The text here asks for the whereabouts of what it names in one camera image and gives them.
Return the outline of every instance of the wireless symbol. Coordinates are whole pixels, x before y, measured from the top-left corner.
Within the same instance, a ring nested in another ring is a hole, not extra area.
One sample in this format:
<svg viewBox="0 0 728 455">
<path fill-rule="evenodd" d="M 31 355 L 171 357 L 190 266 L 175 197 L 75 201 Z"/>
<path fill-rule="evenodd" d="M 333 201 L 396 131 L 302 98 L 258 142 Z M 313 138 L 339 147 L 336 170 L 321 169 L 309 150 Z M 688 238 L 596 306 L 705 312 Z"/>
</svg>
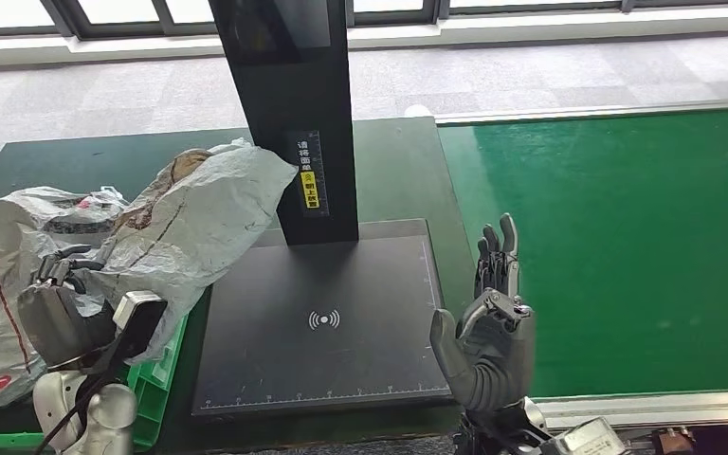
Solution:
<svg viewBox="0 0 728 455">
<path fill-rule="evenodd" d="M 308 315 L 308 327 L 310 327 L 311 330 L 317 330 L 317 327 L 322 324 L 328 324 L 336 329 L 339 324 L 338 311 L 334 310 L 328 316 L 320 316 L 314 311 L 312 311 L 311 314 Z"/>
</svg>

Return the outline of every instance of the black scanning platform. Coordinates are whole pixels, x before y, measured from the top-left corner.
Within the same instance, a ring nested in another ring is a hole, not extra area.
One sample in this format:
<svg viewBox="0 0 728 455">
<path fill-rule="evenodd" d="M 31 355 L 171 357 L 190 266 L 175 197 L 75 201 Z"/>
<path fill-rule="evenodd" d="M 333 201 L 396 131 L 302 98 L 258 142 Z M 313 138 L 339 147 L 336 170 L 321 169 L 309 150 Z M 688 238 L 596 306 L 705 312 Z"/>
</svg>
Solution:
<svg viewBox="0 0 728 455">
<path fill-rule="evenodd" d="M 425 220 L 359 229 L 307 246 L 268 230 L 213 285 L 194 416 L 450 400 L 428 341 L 443 305 Z"/>
</svg>

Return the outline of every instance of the green plastic crate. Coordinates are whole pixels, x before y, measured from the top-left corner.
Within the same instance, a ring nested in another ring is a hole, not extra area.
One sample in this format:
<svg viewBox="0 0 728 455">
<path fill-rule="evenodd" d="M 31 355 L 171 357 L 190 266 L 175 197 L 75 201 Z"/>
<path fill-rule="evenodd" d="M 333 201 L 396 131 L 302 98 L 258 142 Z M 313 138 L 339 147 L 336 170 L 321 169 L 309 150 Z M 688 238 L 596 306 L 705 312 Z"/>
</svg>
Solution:
<svg viewBox="0 0 728 455">
<path fill-rule="evenodd" d="M 188 316 L 180 321 L 174 337 L 163 349 L 163 358 L 159 362 L 127 367 L 122 372 L 125 374 L 127 385 L 137 397 L 138 416 L 133 425 L 136 451 L 148 450 L 155 444 L 160 434 L 187 320 Z M 32 449 L 42 440 L 41 433 L 0 433 L 0 449 Z"/>
</svg>

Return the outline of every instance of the robotic hand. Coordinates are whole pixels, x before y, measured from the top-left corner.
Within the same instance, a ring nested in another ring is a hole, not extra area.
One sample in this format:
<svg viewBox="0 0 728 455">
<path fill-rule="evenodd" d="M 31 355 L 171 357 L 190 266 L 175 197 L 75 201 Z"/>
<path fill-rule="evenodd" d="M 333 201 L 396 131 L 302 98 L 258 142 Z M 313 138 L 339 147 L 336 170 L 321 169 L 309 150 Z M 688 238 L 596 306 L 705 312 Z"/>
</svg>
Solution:
<svg viewBox="0 0 728 455">
<path fill-rule="evenodd" d="M 89 317 L 78 311 L 85 294 L 79 269 L 102 265 L 70 256 L 90 246 L 70 246 L 46 256 L 32 284 L 18 298 L 18 315 L 35 350 L 49 366 L 32 399 L 46 445 L 58 453 L 126 455 L 133 452 L 135 394 L 116 380 L 118 367 L 142 353 L 166 301 L 148 292 L 128 292 L 116 311 L 107 301 Z"/>
<path fill-rule="evenodd" d="M 464 407 L 457 455 L 590 453 L 625 447 L 603 418 L 553 437 L 526 396 L 532 383 L 535 312 L 518 295 L 518 230 L 508 213 L 479 240 L 475 301 L 456 319 L 437 310 L 431 347 L 454 399 Z"/>
</svg>

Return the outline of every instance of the crumpled plastic wrap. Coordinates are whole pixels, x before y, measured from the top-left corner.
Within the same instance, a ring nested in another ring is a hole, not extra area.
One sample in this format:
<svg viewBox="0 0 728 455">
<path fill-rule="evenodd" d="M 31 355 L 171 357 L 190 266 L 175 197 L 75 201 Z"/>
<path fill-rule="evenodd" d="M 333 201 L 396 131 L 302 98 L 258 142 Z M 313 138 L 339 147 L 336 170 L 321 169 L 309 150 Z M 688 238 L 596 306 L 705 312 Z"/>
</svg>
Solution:
<svg viewBox="0 0 728 455">
<path fill-rule="evenodd" d="M 46 368 L 18 318 L 17 298 L 32 270 L 66 241 L 98 246 L 125 206 L 109 189 L 74 194 L 40 187 L 0 199 L 0 406 L 31 391 Z"/>
<path fill-rule="evenodd" d="M 271 224 L 296 173 L 274 153 L 237 139 L 183 152 L 128 206 L 110 190 L 42 187 L 0 199 L 0 407 L 29 393 L 45 370 L 16 309 L 43 256 L 75 243 L 100 245 L 89 256 L 105 267 L 76 272 L 88 291 L 78 298 L 83 315 L 102 299 L 116 308 L 128 291 L 166 299 L 148 349 L 128 363 L 156 359 L 205 288 Z"/>
</svg>

